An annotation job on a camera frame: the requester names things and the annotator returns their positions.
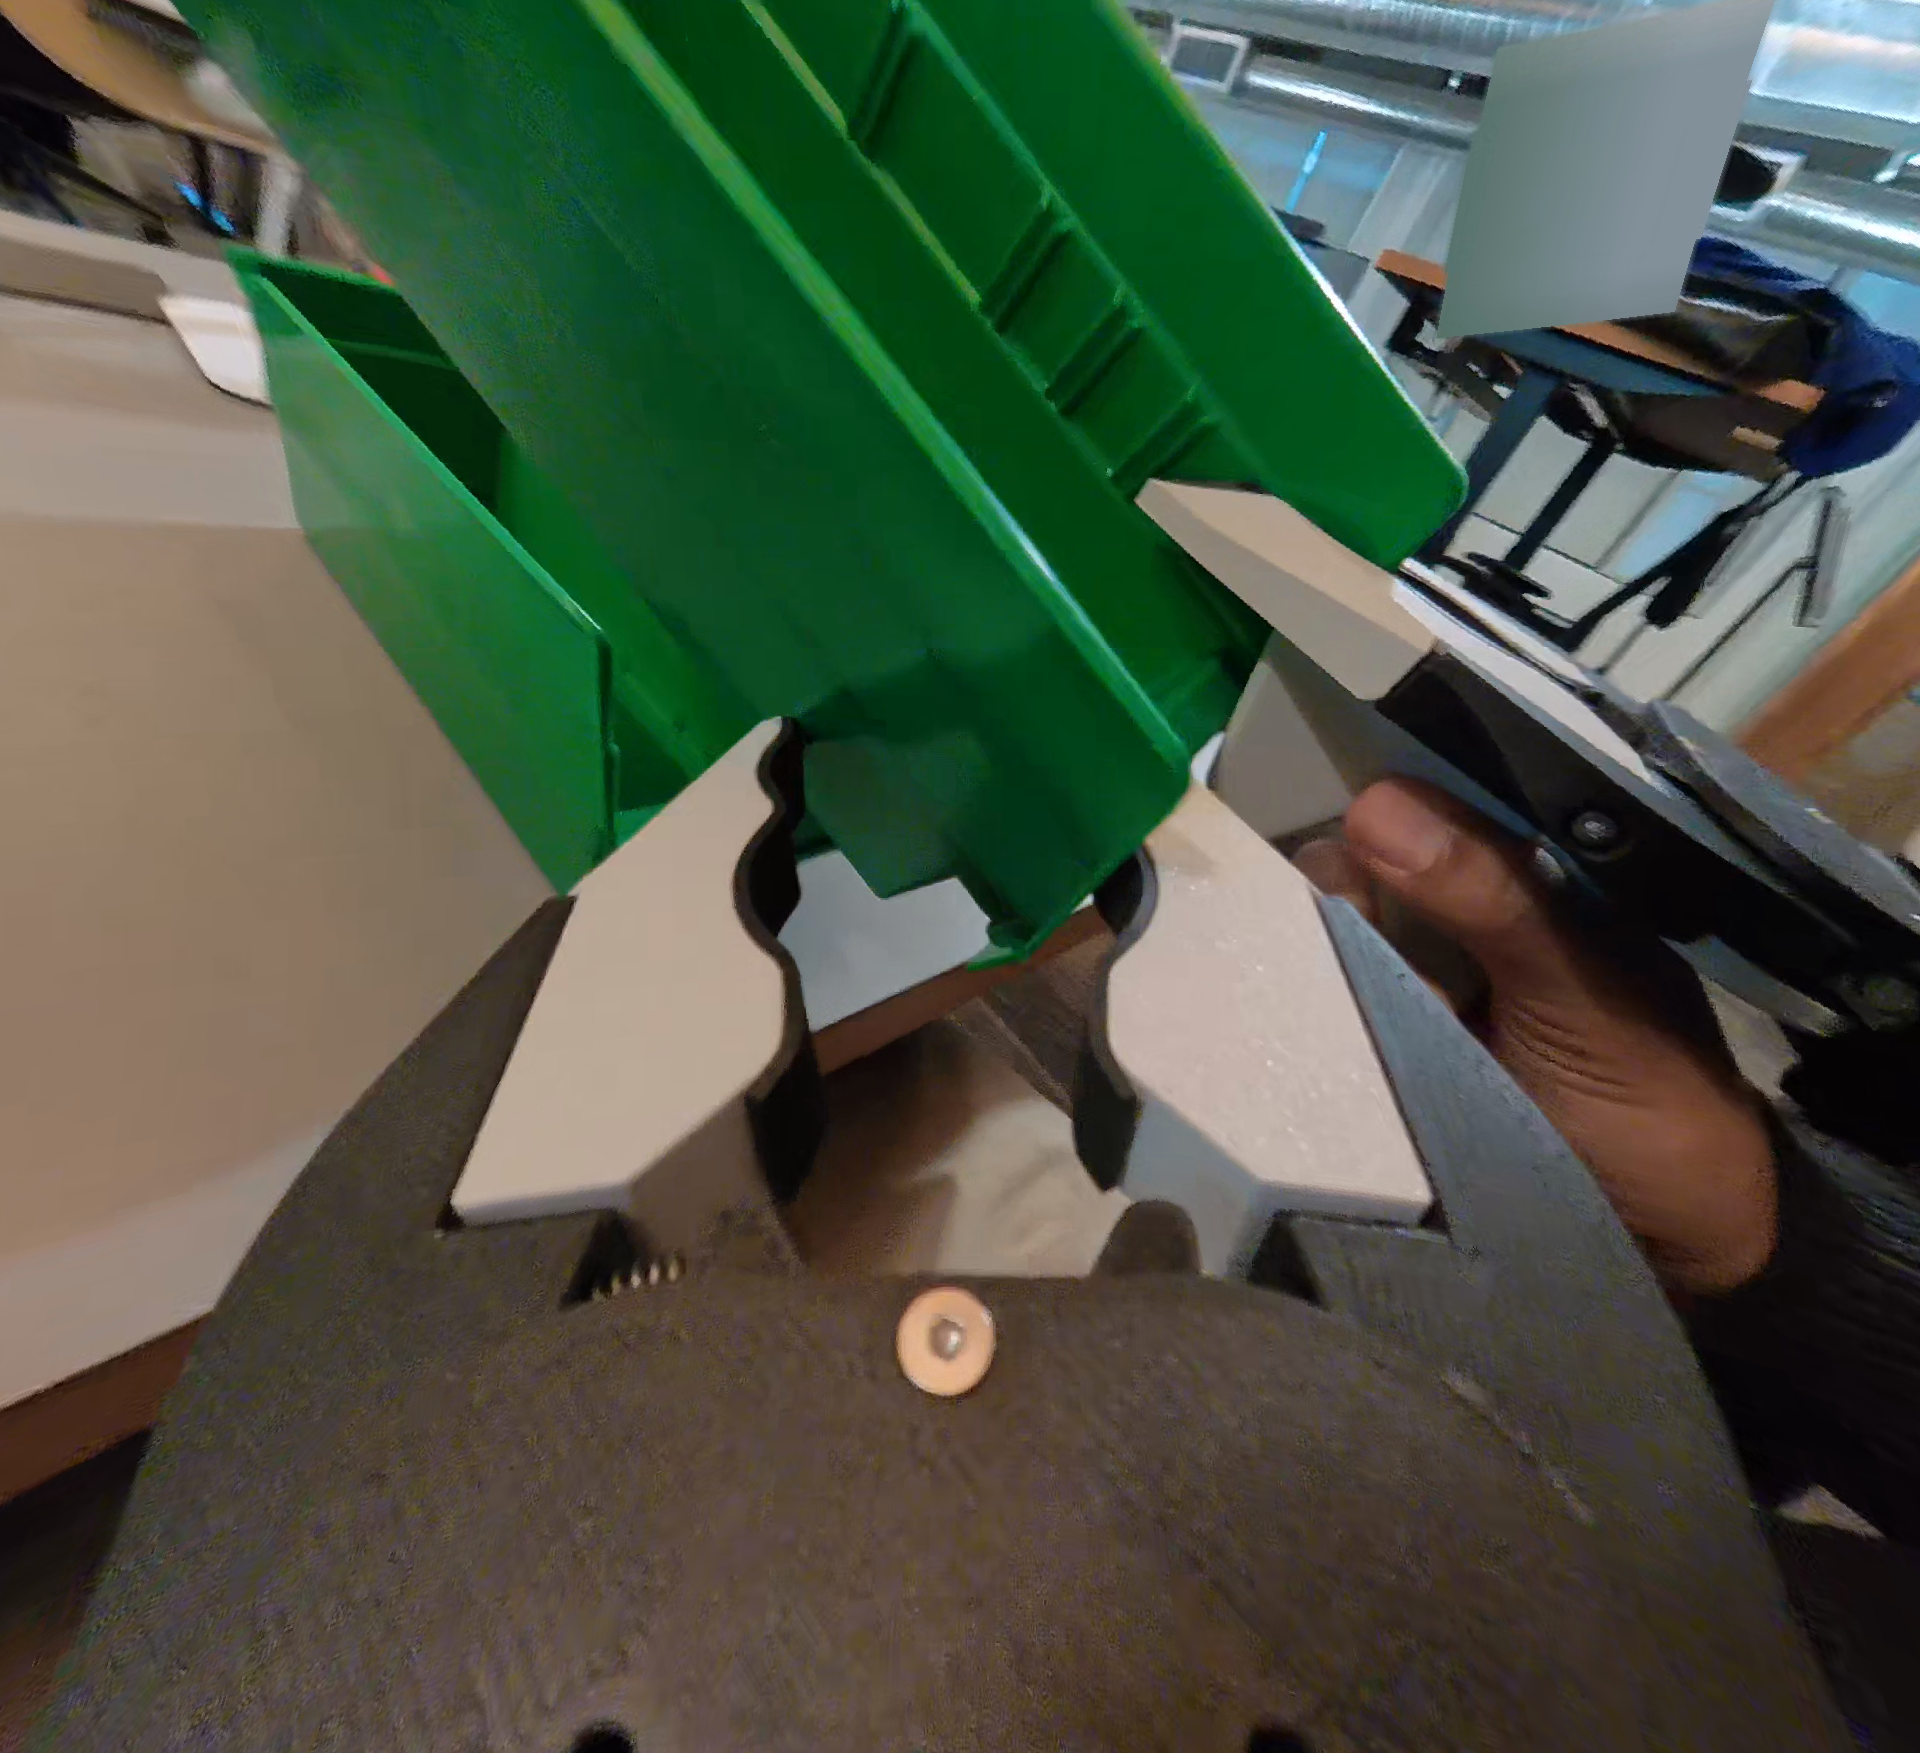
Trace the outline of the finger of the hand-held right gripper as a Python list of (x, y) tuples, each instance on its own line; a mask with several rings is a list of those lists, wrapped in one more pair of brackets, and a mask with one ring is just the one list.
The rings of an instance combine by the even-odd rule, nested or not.
[(1387, 568), (1270, 492), (1147, 480), (1139, 509), (1349, 695), (1380, 705), (1437, 655)]

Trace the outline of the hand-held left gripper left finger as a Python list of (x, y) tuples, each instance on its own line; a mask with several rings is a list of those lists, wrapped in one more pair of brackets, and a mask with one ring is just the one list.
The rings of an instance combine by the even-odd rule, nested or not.
[(828, 1104), (781, 946), (800, 906), (803, 733), (764, 722), (571, 899), (454, 1212), (620, 1212), (651, 1258), (774, 1215)]

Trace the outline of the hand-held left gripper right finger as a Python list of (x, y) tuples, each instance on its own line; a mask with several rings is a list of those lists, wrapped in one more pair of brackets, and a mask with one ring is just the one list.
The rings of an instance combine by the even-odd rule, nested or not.
[(1304, 873), (1192, 787), (1098, 910), (1113, 946), (1073, 1079), (1098, 1188), (1186, 1212), (1205, 1276), (1248, 1276), (1284, 1215), (1429, 1219), (1429, 1171)]

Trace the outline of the green plastic bin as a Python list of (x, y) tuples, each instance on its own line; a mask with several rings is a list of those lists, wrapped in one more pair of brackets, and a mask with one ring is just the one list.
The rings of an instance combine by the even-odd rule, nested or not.
[(1463, 500), (1119, 0), (174, 0), (893, 899), (1021, 952), (1263, 634), (1139, 509), (1371, 564)]
[(755, 719), (393, 286), (229, 266), (312, 551), (543, 878), (576, 887)]

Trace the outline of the dark desk with wooden edge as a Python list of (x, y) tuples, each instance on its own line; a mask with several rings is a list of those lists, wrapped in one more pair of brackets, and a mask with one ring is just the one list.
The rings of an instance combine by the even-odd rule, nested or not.
[[(1469, 495), (1417, 557), (1450, 568), (1476, 601), (1516, 617), (1565, 655), (1638, 599), (1656, 628), (1672, 626), (1747, 525), (1812, 489), (1812, 478), (1786, 462), (1786, 434), (1819, 415), (1819, 384), (1755, 383), (1618, 322), (1429, 343), (1446, 270), (1407, 251), (1383, 251), (1371, 270), (1403, 302), (1391, 357), (1417, 366), (1486, 419), (1463, 462)], [(1567, 430), (1581, 455), (1502, 555), (1456, 551), (1469, 516), (1543, 419)], [(1589, 614), (1565, 617), (1546, 608), (1546, 586), (1529, 564), (1618, 455), (1681, 474), (1747, 478), (1758, 492)]]

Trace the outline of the grey desk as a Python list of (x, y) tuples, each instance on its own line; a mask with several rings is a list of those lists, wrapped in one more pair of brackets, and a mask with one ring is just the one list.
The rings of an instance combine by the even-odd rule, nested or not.
[(551, 894), (168, 305), (4, 213), (4, 1497), (156, 1420), (333, 1124)]

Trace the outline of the person's right hand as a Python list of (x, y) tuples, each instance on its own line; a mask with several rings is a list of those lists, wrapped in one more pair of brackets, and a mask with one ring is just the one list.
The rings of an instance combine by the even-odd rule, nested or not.
[(1672, 1292), (1726, 1298), (1764, 1272), (1772, 1116), (1685, 960), (1579, 919), (1530, 852), (1417, 781), (1364, 787), (1291, 862), (1407, 954)]

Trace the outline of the person's beige trousers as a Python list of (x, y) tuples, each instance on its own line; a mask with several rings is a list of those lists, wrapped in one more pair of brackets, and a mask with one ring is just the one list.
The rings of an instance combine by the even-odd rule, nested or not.
[(1126, 1197), (1098, 1192), (1066, 1087), (974, 1001), (823, 1079), (784, 1222), (821, 1276), (1086, 1276)]

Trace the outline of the blue jacket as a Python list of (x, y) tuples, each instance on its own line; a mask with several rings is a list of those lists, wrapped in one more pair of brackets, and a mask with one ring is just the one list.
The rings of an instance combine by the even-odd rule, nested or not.
[(1692, 277), (1713, 286), (1747, 286), (1793, 308), (1812, 359), (1780, 366), (1823, 389), (1823, 404), (1781, 438), (1781, 461), (1801, 478), (1840, 478), (1895, 452), (1917, 427), (1917, 338), (1866, 322), (1846, 297), (1735, 242), (1704, 234)]

